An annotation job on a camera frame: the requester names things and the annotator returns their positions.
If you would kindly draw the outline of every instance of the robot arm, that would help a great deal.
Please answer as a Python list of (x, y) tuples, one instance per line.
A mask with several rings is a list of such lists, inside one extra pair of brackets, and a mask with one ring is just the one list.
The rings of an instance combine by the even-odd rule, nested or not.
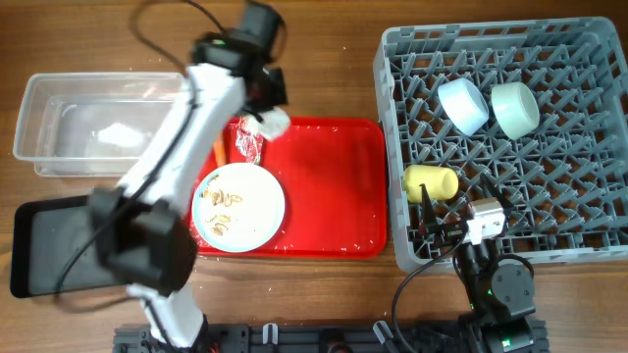
[[(275, 106), (287, 103), (282, 72), (265, 69), (272, 62), (270, 53), (281, 25), (272, 8), (248, 2), (239, 28), (199, 39), (192, 53), (196, 65), (188, 69), (194, 84), (183, 88), (146, 152), (118, 187), (94, 189), (89, 198), (92, 226), (97, 229), (144, 185), (185, 126), (155, 181), (129, 212), (96, 238), (100, 265), (131, 283), (127, 293), (141, 300), (151, 335), (177, 349), (208, 350), (207, 322), (187, 283), (196, 244), (182, 218), (212, 143), (240, 111), (253, 114), (260, 129), (271, 135), (288, 127), (270, 119), (278, 116)], [(192, 94), (196, 99), (190, 107)]]

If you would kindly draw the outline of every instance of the wood surface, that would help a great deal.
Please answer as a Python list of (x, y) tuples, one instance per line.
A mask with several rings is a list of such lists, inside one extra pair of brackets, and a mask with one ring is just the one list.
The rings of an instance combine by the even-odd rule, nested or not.
[[(114, 179), (42, 178), (12, 154), (28, 78), (36, 73), (171, 71), (127, 30), (131, 0), (0, 1), (0, 352), (110, 352), (114, 328), (145, 323), (137, 303), (67, 315), (47, 300), (9, 292), (13, 215), (21, 204), (84, 194)], [(203, 1), (236, 25), (242, 1)], [(288, 24), (284, 68), (290, 105), (301, 116), (377, 119), (373, 57), (386, 28), (482, 21), (606, 16), (628, 38), (625, 1), (275, 1)], [(148, 12), (149, 36), (186, 58), (212, 25), (192, 8)], [(538, 267), (537, 317), (548, 321), (552, 352), (628, 351), (628, 263)], [(212, 323), (373, 323), (390, 317), (405, 274), (393, 242), (371, 261), (198, 259), (194, 295)], [(453, 275), (420, 277), (404, 293), (405, 319), (454, 319), (468, 309)]]

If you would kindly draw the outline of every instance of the gray dish rack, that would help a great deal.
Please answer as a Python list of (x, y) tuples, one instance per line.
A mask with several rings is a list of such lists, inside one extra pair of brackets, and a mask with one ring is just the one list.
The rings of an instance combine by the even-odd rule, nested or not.
[[(419, 236), (421, 207), (402, 188), (412, 164), (446, 166), (460, 188), (434, 201), (439, 222), (482, 197), (480, 174), (515, 205), (500, 253), (532, 263), (628, 259), (628, 68), (611, 21), (419, 25), (386, 30), (373, 62), (389, 165), (389, 206), (397, 264), (410, 272), (439, 256)], [(522, 81), (541, 110), (533, 132), (510, 140), (491, 111), (465, 136), (446, 117), (439, 85), (466, 77), (489, 106), (495, 84)], [(451, 269), (451, 261), (434, 271)]]

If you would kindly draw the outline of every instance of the black tray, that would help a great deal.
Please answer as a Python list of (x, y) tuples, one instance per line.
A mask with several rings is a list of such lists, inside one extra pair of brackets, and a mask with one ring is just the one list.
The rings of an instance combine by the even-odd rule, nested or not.
[[(91, 235), (87, 196), (28, 202), (15, 215), (11, 293), (17, 298), (51, 294), (66, 262)], [(88, 249), (69, 273), (64, 291), (120, 285)]]

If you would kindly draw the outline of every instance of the black cable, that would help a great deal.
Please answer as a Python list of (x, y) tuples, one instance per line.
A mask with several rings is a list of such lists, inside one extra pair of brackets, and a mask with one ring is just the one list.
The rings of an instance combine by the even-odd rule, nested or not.
[(528, 269), (528, 271), (530, 272), (530, 276), (534, 278), (534, 268), (532, 267), (532, 264), (530, 263), (530, 261), (515, 254), (502, 254), (502, 255), (497, 256), (490, 265), (491, 272), (494, 272), (497, 269), (497, 266), (499, 266), (499, 262), (503, 260), (515, 260), (515, 261), (520, 262), (523, 266), (525, 266)]
[(220, 32), (222, 33), (226, 32), (225, 28), (218, 22), (218, 20), (216, 20), (214, 15), (212, 15), (209, 11), (207, 11), (207, 9), (202, 7), (200, 4), (191, 0), (181, 0), (181, 1), (187, 3), (187, 5), (195, 7), (196, 9), (198, 9), (198, 11), (202, 12), (205, 16), (207, 16), (209, 20), (211, 20), (214, 23), (214, 25), (216, 25), (216, 27), (218, 28)]
[(391, 309), (391, 312), (392, 312), (392, 325), (394, 326), (394, 331), (396, 332), (396, 335), (399, 337), (399, 339), (401, 340), (401, 342), (403, 343), (405, 348), (407, 348), (410, 351), (410, 353), (417, 353), (417, 352), (414, 350), (414, 348), (412, 348), (410, 343), (408, 343), (405, 340), (405, 338), (403, 337), (403, 334), (401, 333), (401, 329), (399, 328), (399, 323), (396, 320), (396, 304), (399, 301), (399, 297), (401, 296), (401, 292), (403, 291), (403, 288), (405, 288), (405, 286), (410, 283), (411, 280), (413, 280), (415, 277), (421, 275), (421, 273), (423, 273), (425, 270), (431, 268), (434, 264), (436, 264), (440, 260), (442, 260), (445, 257), (449, 256), (449, 254), (454, 252), (455, 249), (457, 249), (458, 246), (460, 246), (460, 244), (462, 244), (462, 240), (458, 241), (449, 250), (447, 250), (443, 254), (441, 254), (441, 256), (439, 256), (436, 259), (430, 261), (429, 263), (421, 266), (420, 268), (414, 270), (414, 272), (411, 273), (410, 275), (408, 275), (408, 277), (406, 277), (403, 280), (403, 282), (399, 285), (399, 287), (396, 289), (396, 293), (394, 294), (394, 298), (392, 299), (392, 309)]
[(161, 320), (159, 320), (159, 317), (157, 316), (157, 312), (155, 311), (155, 308), (153, 307), (153, 304), (151, 303), (150, 299), (146, 299), (146, 298), (142, 298), (142, 299), (146, 302), (148, 311), (150, 312), (150, 315), (152, 315), (153, 320), (155, 321), (155, 325), (157, 326), (157, 329), (159, 329), (159, 334), (161, 334), (162, 338), (164, 338), (164, 340), (166, 341), (166, 346), (168, 347), (168, 350), (171, 352), (176, 352), (177, 350), (175, 349), (175, 346), (173, 346), (173, 343), (170, 341), (170, 338), (168, 338), (168, 334), (166, 333), (166, 330), (164, 329), (164, 326), (162, 325)]
[(192, 117), (194, 111), (197, 108), (197, 103), (196, 103), (196, 98), (197, 98), (196, 82), (194, 81), (194, 79), (190, 75), (187, 74), (187, 67), (186, 67), (186, 65), (183, 62), (181, 62), (179, 59), (177, 59), (174, 55), (172, 55), (171, 53), (167, 52), (165, 49), (161, 48), (160, 46), (158, 46), (157, 44), (153, 43), (148, 38), (146, 38), (139, 31), (139, 29), (137, 27), (137, 22), (138, 22), (138, 19), (139, 19), (140, 15), (142, 15), (144, 13), (144, 11), (146, 9), (148, 9), (150, 6), (156, 5), (158, 3), (161, 3), (161, 1), (159, 1), (159, 0), (148, 0), (148, 1), (144, 1), (137, 8), (135, 8), (135, 10), (133, 10), (133, 12), (131, 13), (131, 17), (129, 19), (129, 28), (131, 30), (131, 33), (135, 36), (135, 38), (137, 38), (137, 40), (139, 42), (141, 42), (142, 44), (146, 45), (147, 47), (153, 49), (157, 53), (163, 55), (165, 58), (167, 58), (168, 60), (173, 62), (173, 64), (175, 64), (177, 66), (177, 68), (182, 73), (182, 75), (187, 77), (187, 80), (189, 82), (189, 91), (190, 91), (190, 99), (189, 99), (189, 103), (188, 103), (189, 104), (189, 108), (188, 108), (187, 113), (185, 115), (185, 119), (183, 120), (183, 123), (181, 125), (181, 128), (179, 129), (179, 131), (177, 132), (177, 134), (173, 138), (173, 140), (170, 143), (170, 145), (168, 146), (168, 148), (166, 148), (166, 151), (164, 152), (164, 154), (157, 161), (157, 164), (155, 165), (153, 170), (148, 174), (146, 180), (141, 184), (141, 186), (137, 189), (137, 191), (131, 197), (129, 197), (129, 199), (120, 208), (118, 208), (94, 232), (94, 234), (91, 236), (91, 238), (89, 238), (89, 240), (87, 240), (84, 243), (84, 245), (80, 249), (78, 249), (73, 254), (73, 256), (70, 258), (70, 260), (66, 263), (66, 266), (64, 267), (64, 270), (61, 272), (61, 275), (57, 279), (57, 283), (55, 285), (55, 290), (54, 290), (54, 296), (53, 296), (54, 303), (60, 309), (62, 309), (65, 312), (69, 312), (69, 313), (91, 312), (91, 311), (95, 311), (95, 310), (109, 308), (111, 306), (120, 304), (120, 303), (125, 302), (125, 301), (128, 300), (128, 299), (116, 299), (116, 300), (111, 301), (110, 303), (103, 303), (103, 304), (99, 304), (99, 305), (94, 306), (94, 307), (78, 308), (78, 307), (74, 307), (74, 306), (68, 305), (68, 303), (64, 302), (62, 300), (62, 297), (61, 297), (61, 291), (63, 289), (63, 283), (65, 282), (66, 277), (68, 276), (68, 273), (70, 272), (72, 267), (75, 265), (75, 263), (79, 260), (80, 256), (87, 250), (87, 248), (89, 248), (89, 246), (91, 246), (91, 244), (94, 243), (94, 241), (96, 241), (96, 239), (99, 236), (101, 236), (104, 233), (104, 230), (106, 230), (109, 227), (111, 227), (122, 215), (127, 213), (135, 205), (135, 203), (137, 202), (137, 200), (139, 199), (141, 194), (144, 191), (146, 191), (148, 186), (150, 186), (150, 184), (152, 184), (157, 179), (157, 177), (159, 175), (159, 172), (161, 171), (161, 169), (164, 166), (164, 164), (166, 164), (166, 161), (168, 160), (168, 157), (172, 154), (172, 152), (175, 150), (175, 147), (179, 144), (179, 141), (182, 139), (185, 131), (187, 130), (187, 127), (189, 126), (189, 122), (191, 121), (191, 117)]
[(458, 258), (455, 257), (455, 254), (453, 254), (453, 258), (451, 259), (451, 263), (453, 264), (453, 270), (455, 271), (455, 274), (464, 283), (464, 280), (462, 279), (462, 273), (460, 272), (460, 269), (458, 269)]

